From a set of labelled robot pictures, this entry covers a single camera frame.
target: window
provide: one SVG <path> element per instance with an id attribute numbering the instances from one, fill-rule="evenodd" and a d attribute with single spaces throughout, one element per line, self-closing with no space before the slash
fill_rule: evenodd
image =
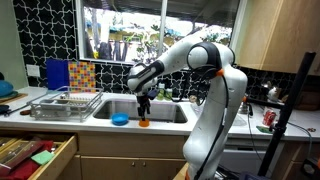
<path id="1" fill-rule="evenodd" d="M 148 64 L 199 30 L 204 41 L 230 45 L 240 0 L 163 1 L 78 0 L 80 58 Z"/>

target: bottle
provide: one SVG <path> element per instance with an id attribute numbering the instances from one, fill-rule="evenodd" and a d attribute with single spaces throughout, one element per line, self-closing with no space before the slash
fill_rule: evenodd
<path id="1" fill-rule="evenodd" d="M 167 101 L 171 101 L 172 99 L 172 89 L 166 89 L 166 93 L 164 94 L 164 99 Z"/>
<path id="2" fill-rule="evenodd" d="M 164 97 L 164 84 L 159 83 L 159 94 L 157 95 L 157 100 L 162 101 Z"/>

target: blue bowl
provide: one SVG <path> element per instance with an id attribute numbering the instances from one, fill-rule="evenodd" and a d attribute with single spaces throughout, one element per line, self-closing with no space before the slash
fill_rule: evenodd
<path id="1" fill-rule="evenodd" d="M 117 126 L 122 126 L 128 123 L 129 116 L 126 113 L 115 113 L 111 116 L 112 123 Z"/>
<path id="2" fill-rule="evenodd" d="M 12 93 L 13 86 L 8 81 L 0 80 L 0 97 Z"/>

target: metal pole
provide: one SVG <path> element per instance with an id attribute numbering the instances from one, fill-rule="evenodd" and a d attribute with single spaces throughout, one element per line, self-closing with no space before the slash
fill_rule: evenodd
<path id="1" fill-rule="evenodd" d="M 162 50 L 163 50 L 163 39 L 164 39 L 164 28 L 166 26 L 167 5 L 168 5 L 168 0 L 162 0 L 158 57 L 161 56 Z"/>
<path id="2" fill-rule="evenodd" d="M 270 141 L 266 154 L 261 163 L 258 176 L 265 176 L 269 169 L 273 155 L 278 147 L 278 144 L 280 142 L 282 135 L 286 131 L 286 128 L 287 128 L 286 126 L 289 121 L 292 109 L 302 89 L 303 83 L 307 78 L 309 69 L 312 65 L 312 62 L 315 56 L 316 56 L 315 52 L 306 52 L 304 54 L 299 71 L 291 87 L 288 100 L 284 104 L 284 107 L 281 109 L 279 121 L 274 127 L 275 131 L 273 133 L 272 139 Z"/>

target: black stand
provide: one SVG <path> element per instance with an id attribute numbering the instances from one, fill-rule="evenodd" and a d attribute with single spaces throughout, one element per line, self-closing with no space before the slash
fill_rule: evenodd
<path id="1" fill-rule="evenodd" d="M 282 135 L 286 131 L 286 126 L 289 121 L 292 109 L 302 89 L 303 83 L 306 80 L 306 77 L 308 75 L 309 69 L 312 65 L 315 56 L 316 53 L 307 52 L 303 57 L 301 66 L 291 87 L 288 100 L 284 104 L 283 108 L 281 108 L 279 121 L 274 127 L 274 133 L 266 151 L 266 154 L 263 158 L 262 164 L 260 166 L 258 176 L 265 176 L 269 169 L 273 155 L 278 147 Z"/>

